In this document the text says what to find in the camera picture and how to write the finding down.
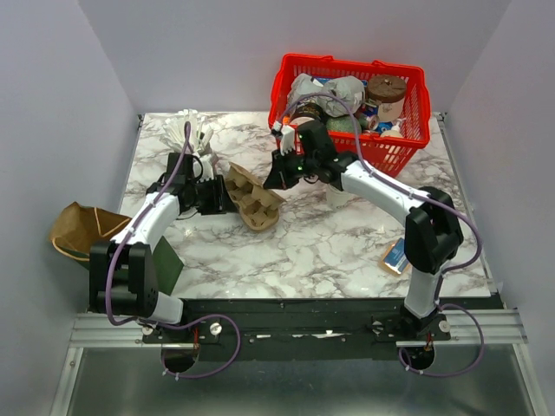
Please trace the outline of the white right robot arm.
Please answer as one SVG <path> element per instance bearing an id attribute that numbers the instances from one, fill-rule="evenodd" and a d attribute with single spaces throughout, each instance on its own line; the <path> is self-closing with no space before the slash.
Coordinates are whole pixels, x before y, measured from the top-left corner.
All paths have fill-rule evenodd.
<path id="1" fill-rule="evenodd" d="M 298 128 L 275 122 L 271 134 L 278 148 L 271 154 L 264 188 L 288 190 L 300 179 L 313 178 L 369 201 L 403 225 L 404 253 L 412 272 L 399 329 L 411 340 L 421 338 L 439 311 L 441 272 L 463 242 L 451 197 L 430 186 L 415 189 L 404 185 L 357 154 L 338 152 L 326 126 L 318 120 Z"/>

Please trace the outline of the brown green paper bag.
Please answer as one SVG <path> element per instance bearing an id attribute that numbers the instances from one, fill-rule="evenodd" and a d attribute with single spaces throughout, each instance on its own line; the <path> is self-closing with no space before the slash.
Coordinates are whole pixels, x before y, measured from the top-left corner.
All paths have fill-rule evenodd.
<path id="1" fill-rule="evenodd" d="M 121 214 L 73 202 L 62 210 L 53 223 L 49 240 L 56 251 L 89 270 L 91 246 L 99 241 L 108 241 L 130 220 L 130 217 Z M 159 291 L 171 295 L 184 264 L 165 237 L 156 245 L 153 261 Z"/>

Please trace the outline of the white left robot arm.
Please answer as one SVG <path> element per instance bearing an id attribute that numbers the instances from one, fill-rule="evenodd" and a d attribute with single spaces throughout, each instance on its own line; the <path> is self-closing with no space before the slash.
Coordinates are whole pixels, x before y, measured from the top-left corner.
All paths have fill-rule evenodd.
<path id="1" fill-rule="evenodd" d="M 191 209 L 201 216 L 237 210 L 220 174 L 204 179 L 207 169 L 196 155 L 170 153 L 166 172 L 146 191 L 143 206 L 129 224 L 89 252 L 89 308 L 114 325 L 142 318 L 162 324 L 171 341 L 185 341 L 191 319 L 184 302 L 159 289 L 153 249 L 166 229 Z"/>

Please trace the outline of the brown cardboard cup carrier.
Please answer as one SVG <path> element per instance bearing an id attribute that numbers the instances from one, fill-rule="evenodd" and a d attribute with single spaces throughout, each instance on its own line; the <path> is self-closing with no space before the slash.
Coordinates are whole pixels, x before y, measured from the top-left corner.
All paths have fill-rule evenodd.
<path id="1" fill-rule="evenodd" d="M 264 189 L 251 172 L 231 162 L 225 186 L 240 217 L 252 231 L 267 231 L 278 222 L 285 199 L 273 190 Z"/>

